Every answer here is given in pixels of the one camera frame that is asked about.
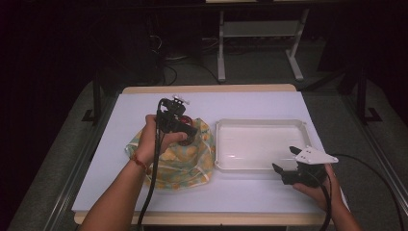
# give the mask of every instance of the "black cable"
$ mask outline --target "black cable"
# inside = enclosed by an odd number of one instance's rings
[[[375,170],[373,167],[369,166],[367,163],[361,161],[360,159],[353,157],[353,156],[349,156],[349,155],[345,155],[345,154],[330,154],[331,156],[335,156],[335,157],[347,157],[350,158],[354,161],[359,162],[360,164],[362,164],[363,166],[367,167],[368,169],[370,169],[373,173],[375,173],[385,184],[385,186],[387,187],[387,189],[390,191],[391,197],[393,198],[393,202],[395,204],[395,209],[398,215],[398,220],[399,220],[399,227],[401,228],[401,231],[404,231],[404,221],[402,220],[402,215],[399,209],[399,205],[398,205],[398,200],[396,198],[396,195],[392,189],[392,187],[390,186],[390,184],[387,182],[387,180],[377,171]]]
[[[321,184],[321,182],[318,180],[318,178],[316,178],[316,176],[314,176],[313,174],[311,174],[310,172],[306,172],[308,175],[310,175],[313,179],[316,180],[316,182],[319,183],[319,186],[321,188],[321,190],[323,191],[324,194],[324,198],[326,198],[326,217],[324,218],[324,223],[320,228],[320,231],[325,231],[327,229],[327,227],[329,226],[330,223],[330,219],[331,219],[331,180],[330,177],[329,178],[329,183],[330,183],[330,195],[329,192],[327,191],[326,187]]]
[[[218,80],[218,78],[217,78],[216,75],[213,73],[213,71],[211,71],[211,70],[210,70],[209,68],[207,68],[205,65],[202,65],[202,64],[194,64],[194,63],[191,63],[191,64],[172,64],[172,65],[197,65],[197,66],[200,66],[200,67],[206,69],[206,70],[213,76],[213,78],[217,81],[217,83],[218,83],[219,85],[221,84],[221,82]]]
[[[159,166],[159,156],[160,156],[160,149],[162,147],[162,141],[165,138],[165,134],[163,134],[162,139],[160,139],[160,124],[158,121],[160,121],[160,116],[161,116],[161,111],[160,108],[163,104],[163,99],[160,100],[157,113],[156,113],[156,134],[155,134],[155,149],[154,149],[154,158],[153,158],[153,172],[152,172],[152,179],[150,181],[150,188],[149,192],[147,194],[146,200],[144,201],[143,207],[141,208],[140,214],[139,214],[139,219],[138,219],[138,226],[137,230],[141,231],[141,222],[143,221],[144,214],[147,211],[147,207],[149,206],[151,197],[154,192],[154,188],[156,185],[156,177],[157,177],[157,169]]]
[[[168,69],[170,69],[170,70],[172,70],[174,72],[174,78],[169,84],[166,83],[166,76],[164,75],[163,85],[164,86],[171,86],[177,80],[177,77],[178,77],[177,71],[173,67],[170,67],[170,66],[168,66],[166,64],[164,65],[164,67],[166,67],[166,68],[168,68]]]

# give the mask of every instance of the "plastic container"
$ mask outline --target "plastic container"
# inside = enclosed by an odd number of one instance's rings
[[[222,171],[271,171],[272,163],[295,169],[290,146],[311,145],[298,119],[222,119],[217,123],[216,167]]]

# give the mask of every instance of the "metal stand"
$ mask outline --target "metal stand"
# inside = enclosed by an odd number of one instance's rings
[[[89,109],[82,118],[82,121],[93,122],[93,125],[96,125],[98,123],[99,118],[101,117],[101,86],[99,84],[98,73],[96,73],[93,78],[92,86],[93,86],[93,116],[91,116],[92,110]]]
[[[294,43],[292,45],[292,48],[290,50],[286,50],[286,56],[288,57],[289,63],[291,64],[294,78],[297,81],[303,81],[303,75],[302,75],[302,72],[300,71],[299,65],[297,64],[297,60],[294,57],[294,55],[296,54],[297,46],[300,43],[300,39],[303,34],[303,29],[305,27],[308,14],[309,14],[309,9],[306,9],[303,11],[300,21],[297,24],[296,33],[294,34]]]
[[[360,73],[357,86],[357,116],[367,125],[367,122],[382,121],[381,117],[374,108],[368,108],[371,116],[366,116],[366,91],[367,91],[367,76],[364,69]]]
[[[225,22],[224,12],[219,14],[219,48],[217,56],[218,80],[226,81],[224,63],[224,38],[236,37],[294,37],[292,48],[286,50],[289,63],[297,81],[303,80],[303,75],[297,64],[297,47],[302,37],[309,9],[303,11],[300,20],[292,21],[240,21]]]

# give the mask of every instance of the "bracelet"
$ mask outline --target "bracelet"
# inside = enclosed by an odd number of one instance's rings
[[[134,161],[136,165],[143,167],[144,172],[146,172],[147,175],[150,174],[151,172],[150,168],[145,163],[138,160],[138,157],[136,155],[133,156],[132,161]]]

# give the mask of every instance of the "wrist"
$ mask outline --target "wrist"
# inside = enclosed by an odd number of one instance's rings
[[[138,158],[139,161],[145,163],[148,167],[153,163],[153,156],[140,149],[137,149],[133,157]]]
[[[131,160],[138,166],[141,167],[146,174],[150,174],[150,165],[152,164],[151,158],[143,155],[141,152],[135,151]]]

